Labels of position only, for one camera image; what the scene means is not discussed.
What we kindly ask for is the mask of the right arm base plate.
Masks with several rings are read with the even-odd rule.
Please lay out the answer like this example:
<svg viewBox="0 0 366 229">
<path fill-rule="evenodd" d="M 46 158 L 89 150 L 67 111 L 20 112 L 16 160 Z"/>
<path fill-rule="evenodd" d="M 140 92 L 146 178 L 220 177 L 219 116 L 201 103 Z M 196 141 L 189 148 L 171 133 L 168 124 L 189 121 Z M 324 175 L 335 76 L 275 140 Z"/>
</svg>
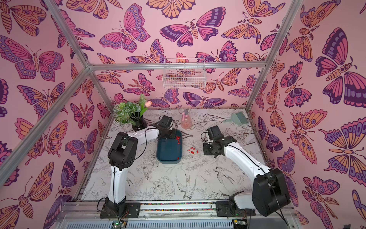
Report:
<svg viewBox="0 0 366 229">
<path fill-rule="evenodd" d="M 214 203 L 215 211 L 218 217 L 253 217 L 256 216 L 254 209 L 239 209 L 234 202 L 217 201 Z"/>
</svg>

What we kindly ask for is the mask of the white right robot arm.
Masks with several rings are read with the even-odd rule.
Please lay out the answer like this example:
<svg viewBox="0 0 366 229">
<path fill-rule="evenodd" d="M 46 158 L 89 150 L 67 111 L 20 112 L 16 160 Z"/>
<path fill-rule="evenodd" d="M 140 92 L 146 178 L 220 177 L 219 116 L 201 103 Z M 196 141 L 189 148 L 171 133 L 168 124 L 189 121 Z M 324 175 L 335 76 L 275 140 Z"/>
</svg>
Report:
<svg viewBox="0 0 366 229">
<path fill-rule="evenodd" d="M 229 197 L 229 206 L 238 210 L 257 210 L 262 216 L 281 211 L 291 203 L 285 176 L 279 169 L 271 169 L 251 156 L 232 136 L 224 136 L 218 126 L 206 130 L 208 141 L 204 154 L 220 155 L 232 160 L 252 181 L 252 192 L 238 192 Z"/>
</svg>

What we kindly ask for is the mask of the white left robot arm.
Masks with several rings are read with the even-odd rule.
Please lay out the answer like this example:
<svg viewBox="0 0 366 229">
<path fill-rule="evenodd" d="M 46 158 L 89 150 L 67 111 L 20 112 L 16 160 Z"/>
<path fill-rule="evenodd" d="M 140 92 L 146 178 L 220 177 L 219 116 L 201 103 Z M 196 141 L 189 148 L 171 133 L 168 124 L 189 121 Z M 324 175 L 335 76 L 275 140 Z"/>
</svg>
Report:
<svg viewBox="0 0 366 229">
<path fill-rule="evenodd" d="M 117 134 L 108 152 L 112 170 L 111 187 L 107 200 L 113 205 L 126 201 L 126 181 L 129 167 L 135 160 L 140 145 L 147 146 L 151 140 L 158 140 L 156 156 L 163 164 L 177 164 L 183 155 L 182 134 L 173 128 L 173 119 L 164 115 L 162 119 L 137 132 Z"/>
</svg>

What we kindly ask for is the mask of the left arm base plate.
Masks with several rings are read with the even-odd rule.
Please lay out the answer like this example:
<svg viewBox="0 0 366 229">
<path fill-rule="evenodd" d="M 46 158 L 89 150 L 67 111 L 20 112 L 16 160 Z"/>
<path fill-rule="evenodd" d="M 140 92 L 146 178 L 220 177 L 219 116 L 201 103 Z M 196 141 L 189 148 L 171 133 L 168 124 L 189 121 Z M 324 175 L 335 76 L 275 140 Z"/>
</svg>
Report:
<svg viewBox="0 0 366 229">
<path fill-rule="evenodd" d="M 100 213 L 101 219 L 136 219 L 140 214 L 141 203 L 125 202 L 115 204 L 106 200 Z"/>
</svg>

